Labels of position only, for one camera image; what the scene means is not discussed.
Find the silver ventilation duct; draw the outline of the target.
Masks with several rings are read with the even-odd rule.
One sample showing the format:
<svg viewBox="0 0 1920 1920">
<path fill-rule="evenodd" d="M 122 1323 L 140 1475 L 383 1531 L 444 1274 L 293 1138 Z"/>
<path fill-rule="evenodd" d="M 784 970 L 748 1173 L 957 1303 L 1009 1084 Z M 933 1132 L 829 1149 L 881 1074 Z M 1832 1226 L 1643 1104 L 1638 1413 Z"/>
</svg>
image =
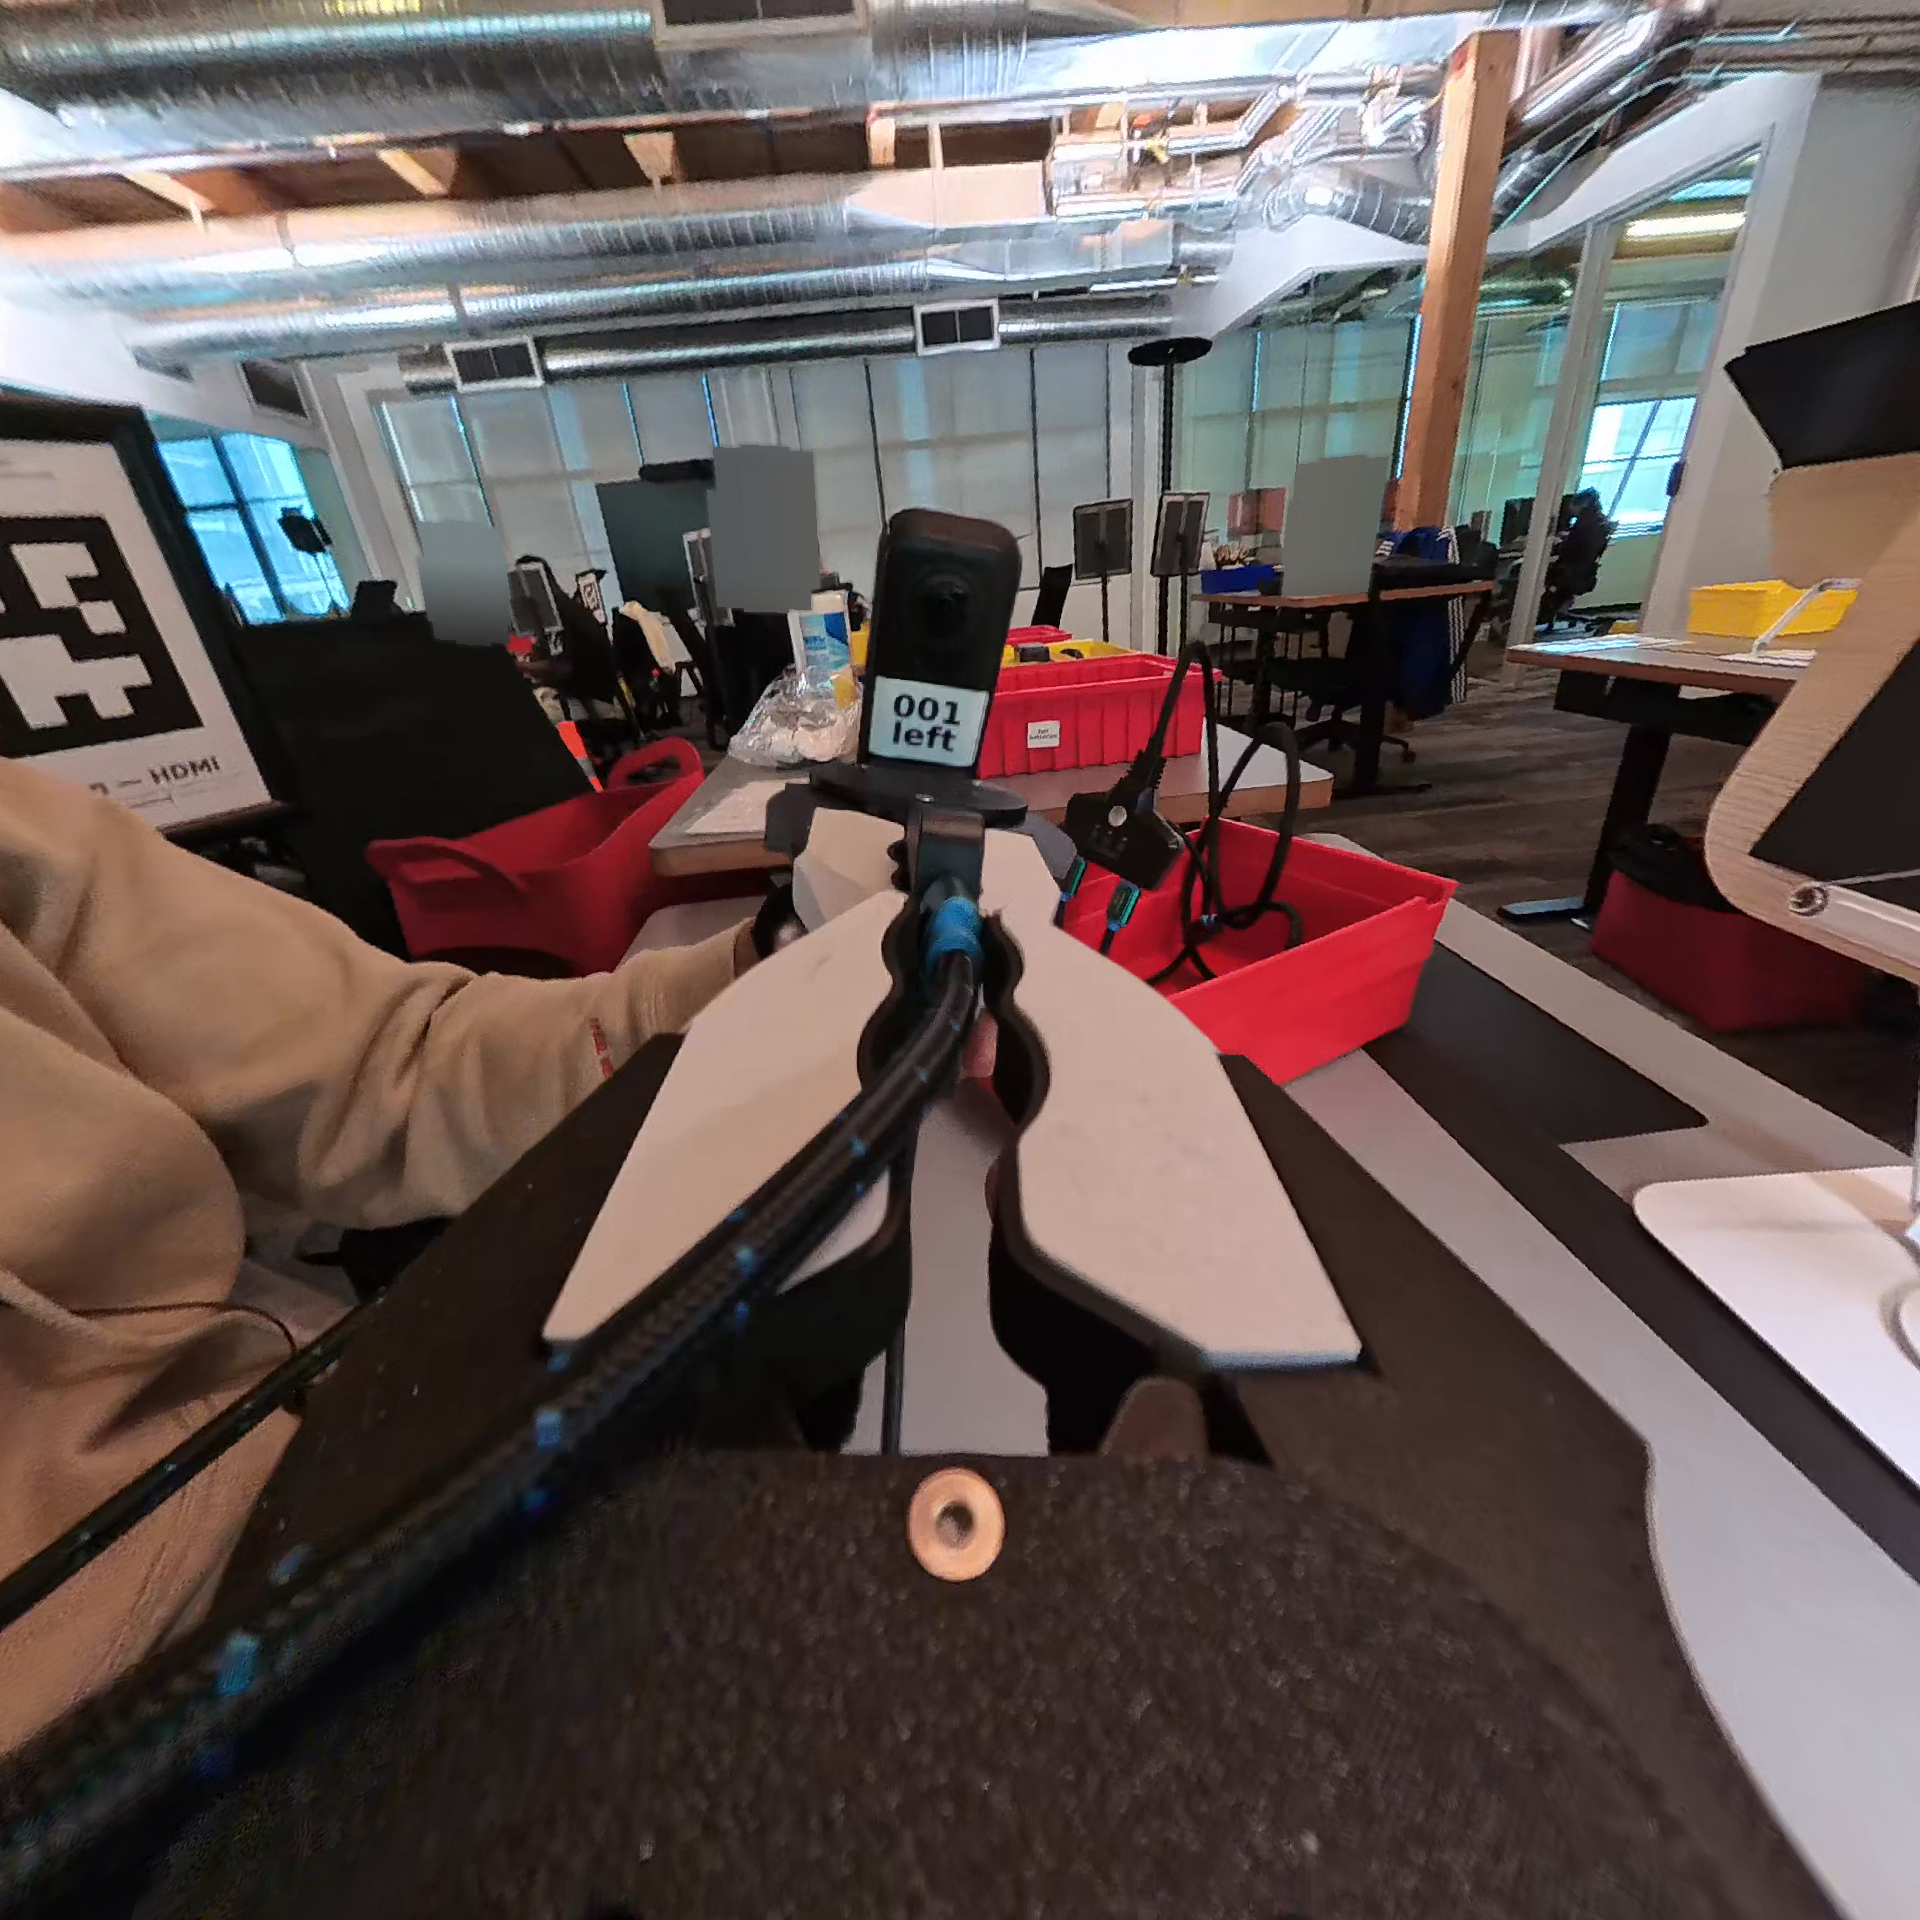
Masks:
<svg viewBox="0 0 1920 1920">
<path fill-rule="evenodd" d="M 1397 4 L 3 4 L 3 95 L 122 163 L 371 160 L 400 137 L 648 132 L 683 121 L 1036 125 L 1125 102 L 1432 91 L 1454 12 Z M 3 250 L 3 294 L 125 316 L 344 302 L 494 268 L 927 239 L 877 165 L 730 184 L 573 187 L 89 228 Z"/>
</svg>

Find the red ribbed bin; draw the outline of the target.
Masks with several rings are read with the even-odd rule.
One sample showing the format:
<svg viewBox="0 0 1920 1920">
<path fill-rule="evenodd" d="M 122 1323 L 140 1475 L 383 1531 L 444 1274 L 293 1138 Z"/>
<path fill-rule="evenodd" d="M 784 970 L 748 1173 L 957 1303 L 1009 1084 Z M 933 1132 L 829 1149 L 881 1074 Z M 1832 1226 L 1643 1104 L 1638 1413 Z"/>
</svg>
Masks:
<svg viewBox="0 0 1920 1920">
<path fill-rule="evenodd" d="M 1062 639 L 1044 657 L 1006 650 L 979 777 L 1125 766 L 1162 723 L 1177 657 L 1097 639 Z"/>
</svg>

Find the red storage box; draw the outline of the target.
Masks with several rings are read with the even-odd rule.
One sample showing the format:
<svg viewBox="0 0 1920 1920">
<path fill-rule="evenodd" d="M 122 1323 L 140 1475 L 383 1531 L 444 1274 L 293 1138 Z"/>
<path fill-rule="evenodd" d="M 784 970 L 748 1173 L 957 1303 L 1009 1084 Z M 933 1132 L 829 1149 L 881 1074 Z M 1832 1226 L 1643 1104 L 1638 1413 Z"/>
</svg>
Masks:
<svg viewBox="0 0 1920 1920">
<path fill-rule="evenodd" d="M 1740 910 L 1667 899 L 1612 874 L 1594 958 L 1713 1034 L 1854 1027 L 1870 970 Z"/>
</svg>

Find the red plastic basket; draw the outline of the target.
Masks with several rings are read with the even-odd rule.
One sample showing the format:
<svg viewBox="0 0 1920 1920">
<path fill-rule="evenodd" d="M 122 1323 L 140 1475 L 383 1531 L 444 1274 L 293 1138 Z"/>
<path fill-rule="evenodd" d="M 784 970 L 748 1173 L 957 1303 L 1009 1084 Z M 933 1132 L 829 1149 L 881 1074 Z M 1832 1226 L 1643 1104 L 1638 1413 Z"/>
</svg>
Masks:
<svg viewBox="0 0 1920 1920">
<path fill-rule="evenodd" d="M 551 970 L 612 970 L 648 917 L 738 899 L 755 869 L 668 877 L 654 835 L 696 795 L 692 744 L 654 742 L 603 788 L 469 838 L 383 838 L 363 859 L 383 877 L 410 958 L 542 955 Z"/>
</svg>

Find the white board stand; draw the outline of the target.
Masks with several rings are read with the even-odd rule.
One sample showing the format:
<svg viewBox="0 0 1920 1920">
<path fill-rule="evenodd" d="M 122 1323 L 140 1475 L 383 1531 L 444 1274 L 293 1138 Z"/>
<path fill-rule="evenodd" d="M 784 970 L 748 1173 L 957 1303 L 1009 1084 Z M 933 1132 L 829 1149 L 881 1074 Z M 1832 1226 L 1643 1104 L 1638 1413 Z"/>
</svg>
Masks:
<svg viewBox="0 0 1920 1920">
<path fill-rule="evenodd" d="M 1917 1151 L 1671 1179 L 1635 1218 L 1917 1488 Z"/>
</svg>

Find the black-framed marker sign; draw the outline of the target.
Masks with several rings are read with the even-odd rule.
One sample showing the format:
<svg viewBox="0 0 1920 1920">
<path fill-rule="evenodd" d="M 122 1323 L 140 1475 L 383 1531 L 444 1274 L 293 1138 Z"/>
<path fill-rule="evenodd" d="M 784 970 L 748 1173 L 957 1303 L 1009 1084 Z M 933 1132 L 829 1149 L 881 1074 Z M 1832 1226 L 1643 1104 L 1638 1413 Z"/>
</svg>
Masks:
<svg viewBox="0 0 1920 1920">
<path fill-rule="evenodd" d="M 3 391 L 3 761 L 181 845 L 285 816 L 285 757 L 136 409 Z"/>
</svg>

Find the black panel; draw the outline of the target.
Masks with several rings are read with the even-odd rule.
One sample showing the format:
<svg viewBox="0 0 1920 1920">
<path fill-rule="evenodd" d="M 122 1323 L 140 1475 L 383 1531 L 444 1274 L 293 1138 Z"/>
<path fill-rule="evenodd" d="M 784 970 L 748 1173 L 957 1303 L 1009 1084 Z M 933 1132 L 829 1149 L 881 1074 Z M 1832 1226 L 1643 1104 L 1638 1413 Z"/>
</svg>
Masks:
<svg viewBox="0 0 1920 1920">
<path fill-rule="evenodd" d="M 274 735 L 280 838 L 306 899 L 391 955 L 405 943 L 375 843 L 460 843 L 593 795 L 502 646 L 446 641 L 408 613 L 244 626 L 232 655 Z"/>
</svg>

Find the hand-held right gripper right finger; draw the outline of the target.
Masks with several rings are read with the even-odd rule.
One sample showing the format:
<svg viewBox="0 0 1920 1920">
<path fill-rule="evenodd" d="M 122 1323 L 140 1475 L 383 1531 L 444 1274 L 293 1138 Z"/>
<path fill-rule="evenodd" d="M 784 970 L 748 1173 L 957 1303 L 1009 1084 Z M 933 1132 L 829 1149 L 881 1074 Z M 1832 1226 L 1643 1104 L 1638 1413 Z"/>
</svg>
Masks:
<svg viewBox="0 0 1920 1920">
<path fill-rule="evenodd" d="M 990 1319 L 1050 1421 L 1108 1421 L 1143 1377 L 1351 1371 L 1364 1339 L 1229 1062 L 1165 997 L 1004 901 L 986 1008 Z"/>
</svg>

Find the red plastic bin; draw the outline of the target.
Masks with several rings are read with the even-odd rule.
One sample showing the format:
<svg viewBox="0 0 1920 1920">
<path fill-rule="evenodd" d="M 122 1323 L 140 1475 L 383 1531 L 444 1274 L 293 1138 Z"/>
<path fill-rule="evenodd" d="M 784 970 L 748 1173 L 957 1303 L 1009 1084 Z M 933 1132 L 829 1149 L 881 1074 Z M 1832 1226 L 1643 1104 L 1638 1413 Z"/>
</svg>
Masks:
<svg viewBox="0 0 1920 1920">
<path fill-rule="evenodd" d="M 1217 1055 L 1284 1084 L 1397 1031 L 1454 884 L 1244 821 L 1211 835 L 1217 904 L 1180 865 L 1143 891 L 1108 958 Z"/>
</svg>

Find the blue striped jacket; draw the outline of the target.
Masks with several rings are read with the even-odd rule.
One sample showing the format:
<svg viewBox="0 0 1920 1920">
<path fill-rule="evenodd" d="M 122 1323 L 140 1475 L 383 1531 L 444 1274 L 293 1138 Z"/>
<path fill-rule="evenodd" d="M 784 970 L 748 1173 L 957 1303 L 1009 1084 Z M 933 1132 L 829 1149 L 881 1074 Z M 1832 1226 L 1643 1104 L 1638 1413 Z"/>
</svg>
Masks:
<svg viewBox="0 0 1920 1920">
<path fill-rule="evenodd" d="M 1496 548 L 1475 534 L 1470 527 L 1417 527 L 1379 538 L 1379 559 L 1453 563 L 1467 579 L 1489 579 L 1496 557 Z M 1395 646 L 1395 691 L 1389 702 L 1409 723 L 1437 719 L 1465 695 L 1465 657 L 1478 604 L 1470 594 L 1429 598 L 1397 604 L 1389 613 Z"/>
</svg>

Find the yellow plastic bin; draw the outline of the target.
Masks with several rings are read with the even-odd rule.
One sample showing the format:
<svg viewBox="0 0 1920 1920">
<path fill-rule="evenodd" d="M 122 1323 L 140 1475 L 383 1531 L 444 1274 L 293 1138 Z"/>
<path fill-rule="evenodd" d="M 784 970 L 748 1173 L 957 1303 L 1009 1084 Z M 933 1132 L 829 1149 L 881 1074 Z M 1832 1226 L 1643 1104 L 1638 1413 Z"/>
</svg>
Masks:
<svg viewBox="0 0 1920 1920">
<path fill-rule="evenodd" d="M 1783 579 L 1691 590 L 1687 636 L 1791 650 L 1836 633 L 1856 592 L 1856 579 L 1818 579 L 1807 590 Z"/>
</svg>

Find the black floor lamp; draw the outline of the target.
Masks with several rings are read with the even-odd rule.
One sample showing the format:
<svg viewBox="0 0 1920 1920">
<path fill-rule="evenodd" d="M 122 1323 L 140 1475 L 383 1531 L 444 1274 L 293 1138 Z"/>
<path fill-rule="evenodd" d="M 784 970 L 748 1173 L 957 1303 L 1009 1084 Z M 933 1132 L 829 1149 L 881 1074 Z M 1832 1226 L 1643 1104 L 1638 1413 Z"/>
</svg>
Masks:
<svg viewBox="0 0 1920 1920">
<path fill-rule="evenodd" d="M 1165 335 L 1165 338 L 1147 338 L 1140 343 L 1137 349 L 1128 349 L 1128 363 L 1147 374 L 1159 374 L 1162 382 L 1162 420 L 1159 420 L 1159 504 L 1155 504 L 1155 527 L 1151 527 L 1151 542 L 1147 542 L 1147 572 L 1155 579 L 1155 651 L 1165 657 L 1166 646 L 1172 646 L 1172 590 L 1166 590 L 1166 577 L 1159 572 L 1159 554 L 1162 554 L 1162 508 L 1165 497 L 1172 497 L 1173 488 L 1173 466 L 1177 466 L 1177 409 L 1180 409 L 1180 374 L 1183 367 L 1190 367 L 1194 362 L 1202 362 L 1211 350 L 1211 343 L 1205 335 Z"/>
</svg>

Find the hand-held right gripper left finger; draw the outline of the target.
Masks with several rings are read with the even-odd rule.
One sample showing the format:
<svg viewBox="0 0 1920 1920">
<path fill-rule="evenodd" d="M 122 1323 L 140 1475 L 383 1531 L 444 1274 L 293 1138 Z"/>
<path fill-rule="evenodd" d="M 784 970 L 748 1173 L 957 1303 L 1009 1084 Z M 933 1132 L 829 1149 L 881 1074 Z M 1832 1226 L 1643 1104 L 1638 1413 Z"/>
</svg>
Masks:
<svg viewBox="0 0 1920 1920">
<path fill-rule="evenodd" d="M 862 1043 L 895 978 L 902 896 L 873 896 L 759 963 L 686 1027 L 593 1221 L 545 1344 L 573 1358 L 646 1303 L 865 1084 Z M 802 1274 L 749 1312 L 741 1361 L 803 1421 L 855 1421 L 912 1303 L 912 1161 L 873 1179 Z"/>
</svg>

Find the black adapter hub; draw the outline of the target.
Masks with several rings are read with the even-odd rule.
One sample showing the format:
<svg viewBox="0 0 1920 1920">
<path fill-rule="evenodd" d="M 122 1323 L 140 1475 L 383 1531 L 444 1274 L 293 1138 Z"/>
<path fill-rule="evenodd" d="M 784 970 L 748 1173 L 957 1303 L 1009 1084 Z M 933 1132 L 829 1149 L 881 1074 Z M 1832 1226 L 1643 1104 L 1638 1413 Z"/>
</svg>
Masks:
<svg viewBox="0 0 1920 1920">
<path fill-rule="evenodd" d="M 906 822 L 906 888 L 933 908 L 982 899 L 986 826 L 968 806 L 914 805 Z"/>
</svg>

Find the clear plastic bag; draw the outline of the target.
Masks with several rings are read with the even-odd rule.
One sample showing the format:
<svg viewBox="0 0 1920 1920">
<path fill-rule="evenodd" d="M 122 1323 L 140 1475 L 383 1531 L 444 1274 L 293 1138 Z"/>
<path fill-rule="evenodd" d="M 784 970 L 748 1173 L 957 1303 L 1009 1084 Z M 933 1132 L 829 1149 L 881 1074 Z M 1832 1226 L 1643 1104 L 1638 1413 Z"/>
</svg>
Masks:
<svg viewBox="0 0 1920 1920">
<path fill-rule="evenodd" d="M 859 692 L 846 670 L 784 668 L 735 729 L 727 757 L 755 770 L 808 770 L 859 742 Z"/>
</svg>

